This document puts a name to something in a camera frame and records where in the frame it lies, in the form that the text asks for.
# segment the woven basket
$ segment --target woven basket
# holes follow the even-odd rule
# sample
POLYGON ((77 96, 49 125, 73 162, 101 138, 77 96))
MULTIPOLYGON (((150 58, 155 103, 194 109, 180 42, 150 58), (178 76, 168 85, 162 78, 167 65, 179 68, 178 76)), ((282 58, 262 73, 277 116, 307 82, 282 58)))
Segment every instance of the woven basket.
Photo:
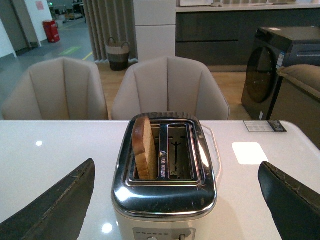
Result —
POLYGON ((110 37, 106 46, 111 70, 121 71, 128 68, 130 45, 127 41, 115 41, 110 37))

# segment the white countertop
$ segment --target white countertop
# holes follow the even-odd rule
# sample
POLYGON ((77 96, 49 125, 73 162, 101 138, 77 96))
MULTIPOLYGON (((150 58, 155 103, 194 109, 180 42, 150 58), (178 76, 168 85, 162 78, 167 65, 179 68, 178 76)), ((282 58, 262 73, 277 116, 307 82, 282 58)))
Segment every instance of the white countertop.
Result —
POLYGON ((261 10, 286 10, 286 9, 318 9, 320 2, 275 4, 272 3, 249 3, 249 4, 223 4, 222 6, 181 6, 176 8, 177 13, 197 12, 227 12, 227 11, 261 11, 261 10))
MULTIPOLYGON (((222 163, 212 211, 216 217, 207 223, 212 239, 281 239, 261 193, 259 165, 239 164, 233 143, 259 143, 271 164, 320 193, 318 148, 288 122, 282 122, 287 132, 248 132, 243 121, 201 124, 213 131, 222 163)), ((0 121, 0 222, 92 158, 94 191, 79 239, 120 240, 111 187, 127 125, 128 121, 0 121), (103 233, 105 224, 112 226, 111 232, 103 233)))

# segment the toast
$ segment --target toast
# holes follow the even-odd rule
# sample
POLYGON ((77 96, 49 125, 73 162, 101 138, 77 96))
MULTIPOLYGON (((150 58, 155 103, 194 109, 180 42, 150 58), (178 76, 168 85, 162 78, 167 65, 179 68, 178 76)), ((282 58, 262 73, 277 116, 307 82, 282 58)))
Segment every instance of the toast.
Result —
POLYGON ((156 179, 158 177, 158 159, 151 123, 147 116, 135 120, 132 130, 132 148, 139 179, 156 179))

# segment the sofa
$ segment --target sofa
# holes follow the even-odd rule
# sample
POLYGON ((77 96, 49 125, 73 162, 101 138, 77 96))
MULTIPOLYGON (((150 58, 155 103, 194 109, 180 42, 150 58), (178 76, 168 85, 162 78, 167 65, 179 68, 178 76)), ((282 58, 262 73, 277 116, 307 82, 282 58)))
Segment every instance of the sofa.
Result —
POLYGON ((297 125, 320 149, 320 67, 281 67, 282 84, 270 119, 297 125))

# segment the dark cabinet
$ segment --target dark cabinet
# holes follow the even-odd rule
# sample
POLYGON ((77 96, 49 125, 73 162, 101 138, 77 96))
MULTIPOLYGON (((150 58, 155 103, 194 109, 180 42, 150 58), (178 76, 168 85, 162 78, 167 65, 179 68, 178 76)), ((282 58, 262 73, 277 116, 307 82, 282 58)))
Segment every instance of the dark cabinet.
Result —
POLYGON ((247 65, 260 27, 320 27, 320 8, 177 12, 175 54, 207 66, 247 65))

